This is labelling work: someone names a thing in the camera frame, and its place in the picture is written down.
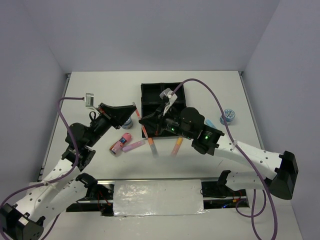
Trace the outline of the orange-red thin pen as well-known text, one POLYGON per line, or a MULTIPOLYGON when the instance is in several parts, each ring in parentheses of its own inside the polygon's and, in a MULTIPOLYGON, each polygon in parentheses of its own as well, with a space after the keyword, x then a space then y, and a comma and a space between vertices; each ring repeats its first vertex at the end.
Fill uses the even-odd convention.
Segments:
MULTIPOLYGON (((132 104, 135 106, 135 113, 137 115, 138 121, 140 121, 141 120, 141 115, 139 113, 138 107, 136 106, 135 102, 132 102, 132 104)), ((147 131, 145 129, 145 126, 143 124, 141 124, 141 123, 140 123, 140 125, 141 125, 142 132, 144 134, 144 137, 148 138, 148 134, 147 134, 147 131)))

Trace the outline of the orange-capped clear highlighter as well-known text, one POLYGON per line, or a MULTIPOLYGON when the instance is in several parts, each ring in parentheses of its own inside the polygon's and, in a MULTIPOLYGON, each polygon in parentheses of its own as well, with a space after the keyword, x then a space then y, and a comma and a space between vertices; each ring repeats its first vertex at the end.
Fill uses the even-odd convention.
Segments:
POLYGON ((148 144, 150 146, 151 152, 152 152, 152 156, 154 158, 157 158, 159 156, 159 154, 158 154, 156 145, 154 143, 154 140, 151 137, 149 137, 147 140, 148 140, 148 144))

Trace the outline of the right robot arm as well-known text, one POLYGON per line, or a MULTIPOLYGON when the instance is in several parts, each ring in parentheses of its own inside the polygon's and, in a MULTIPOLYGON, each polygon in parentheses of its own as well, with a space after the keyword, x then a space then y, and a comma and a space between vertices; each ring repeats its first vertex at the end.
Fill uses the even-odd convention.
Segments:
POLYGON ((156 136, 167 131, 192 141, 200 154, 228 159, 253 168, 253 172, 236 173, 224 170, 218 179, 217 190, 223 196, 242 189, 267 189, 283 200, 291 200, 299 173, 295 155, 290 151, 270 152, 231 139, 221 130, 205 124, 205 117, 194 107, 180 113, 159 110, 143 117, 139 123, 156 136))

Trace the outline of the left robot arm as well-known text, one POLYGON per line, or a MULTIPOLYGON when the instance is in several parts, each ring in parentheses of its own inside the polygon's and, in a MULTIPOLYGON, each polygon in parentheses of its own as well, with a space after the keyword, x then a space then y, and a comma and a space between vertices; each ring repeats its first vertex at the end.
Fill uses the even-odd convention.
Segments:
POLYGON ((0 205, 0 233, 4 239, 39 240, 45 227, 72 203, 95 198, 105 187, 84 172, 95 155, 92 147, 111 128, 120 129, 134 113, 134 105, 101 103, 88 126, 67 126, 68 147, 53 170, 40 182, 23 188, 29 194, 11 205, 0 205))

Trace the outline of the black four-compartment organizer tray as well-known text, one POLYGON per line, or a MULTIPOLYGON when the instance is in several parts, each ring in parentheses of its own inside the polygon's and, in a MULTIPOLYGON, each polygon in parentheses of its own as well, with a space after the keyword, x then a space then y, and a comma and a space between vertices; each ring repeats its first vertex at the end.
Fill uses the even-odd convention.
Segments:
MULTIPOLYGON (((160 98, 161 92, 167 88, 173 91, 179 84, 179 82, 142 83, 140 86, 141 116, 146 117, 154 113, 162 102, 160 98)), ((172 109, 181 112, 187 107, 184 87, 181 86, 175 94, 177 95, 177 100, 173 104, 172 109)))

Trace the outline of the blue-lidded jar left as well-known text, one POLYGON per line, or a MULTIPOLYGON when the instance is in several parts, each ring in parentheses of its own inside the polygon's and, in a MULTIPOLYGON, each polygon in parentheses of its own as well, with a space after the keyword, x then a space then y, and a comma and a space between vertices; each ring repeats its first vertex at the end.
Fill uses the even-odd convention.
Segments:
POLYGON ((127 121, 121 126, 123 129, 128 130, 133 126, 132 118, 129 117, 127 121))

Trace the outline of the blue-lidded jar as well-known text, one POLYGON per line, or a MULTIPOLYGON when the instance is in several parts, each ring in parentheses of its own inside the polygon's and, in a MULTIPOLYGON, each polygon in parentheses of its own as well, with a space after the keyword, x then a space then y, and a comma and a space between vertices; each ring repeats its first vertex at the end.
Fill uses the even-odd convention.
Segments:
POLYGON ((235 111, 227 108, 223 111, 223 114, 220 116, 219 121, 224 126, 230 125, 232 121, 235 119, 235 117, 236 117, 235 111))
POLYGON ((127 121, 121 126, 123 129, 128 130, 133 126, 132 118, 129 117, 127 121))

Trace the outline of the pink-capped marker bottle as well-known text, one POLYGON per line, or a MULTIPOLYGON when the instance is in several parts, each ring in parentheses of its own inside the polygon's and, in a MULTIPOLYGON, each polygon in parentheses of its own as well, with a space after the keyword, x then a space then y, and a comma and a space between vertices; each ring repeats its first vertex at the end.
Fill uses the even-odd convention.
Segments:
POLYGON ((121 138, 115 142, 110 148, 109 152, 113 155, 116 156, 117 153, 123 149, 125 144, 129 142, 132 139, 132 135, 130 133, 124 133, 121 138))

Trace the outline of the purple highlighter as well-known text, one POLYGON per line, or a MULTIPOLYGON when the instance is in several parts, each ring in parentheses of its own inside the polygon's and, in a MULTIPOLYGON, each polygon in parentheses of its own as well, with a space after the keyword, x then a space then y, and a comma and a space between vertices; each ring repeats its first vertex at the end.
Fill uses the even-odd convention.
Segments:
POLYGON ((132 144, 129 144, 129 145, 124 146, 124 147, 122 148, 122 151, 123 151, 124 153, 127 153, 127 152, 129 152, 129 151, 132 151, 132 150, 134 150, 134 149, 136 149, 136 148, 139 148, 139 147, 143 146, 145 143, 146 143, 146 142, 145 142, 144 140, 140 140, 140 141, 134 142, 134 143, 132 143, 132 144))

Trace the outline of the blue-capped highlighter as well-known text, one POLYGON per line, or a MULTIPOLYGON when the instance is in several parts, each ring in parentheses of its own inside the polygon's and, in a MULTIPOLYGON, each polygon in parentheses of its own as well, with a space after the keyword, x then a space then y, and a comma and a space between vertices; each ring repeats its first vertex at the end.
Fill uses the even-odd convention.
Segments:
POLYGON ((205 124, 211 128, 216 128, 215 125, 209 119, 205 120, 205 124))

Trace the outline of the silver tape sheet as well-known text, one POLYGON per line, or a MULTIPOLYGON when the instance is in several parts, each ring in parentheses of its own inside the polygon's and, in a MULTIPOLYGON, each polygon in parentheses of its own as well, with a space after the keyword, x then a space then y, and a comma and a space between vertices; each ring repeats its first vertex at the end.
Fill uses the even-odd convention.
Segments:
POLYGON ((113 213, 121 217, 205 213, 200 180, 117 181, 113 213))

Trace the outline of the blue-lidded jar right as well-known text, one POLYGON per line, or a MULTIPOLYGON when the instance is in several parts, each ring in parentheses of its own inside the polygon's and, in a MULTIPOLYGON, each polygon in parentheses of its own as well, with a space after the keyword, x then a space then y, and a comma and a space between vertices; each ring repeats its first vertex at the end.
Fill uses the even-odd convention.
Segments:
POLYGON ((230 125, 232 121, 235 119, 235 117, 236 117, 235 111, 227 108, 223 111, 223 114, 220 116, 219 121, 224 126, 230 125))

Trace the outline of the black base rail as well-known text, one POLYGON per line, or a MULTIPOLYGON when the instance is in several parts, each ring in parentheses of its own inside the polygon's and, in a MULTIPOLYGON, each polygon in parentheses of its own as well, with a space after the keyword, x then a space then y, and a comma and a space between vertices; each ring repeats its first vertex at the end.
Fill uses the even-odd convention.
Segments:
POLYGON ((244 189, 222 193, 217 180, 145 180, 98 183, 89 198, 68 213, 97 212, 104 217, 186 216, 212 209, 249 207, 244 189))

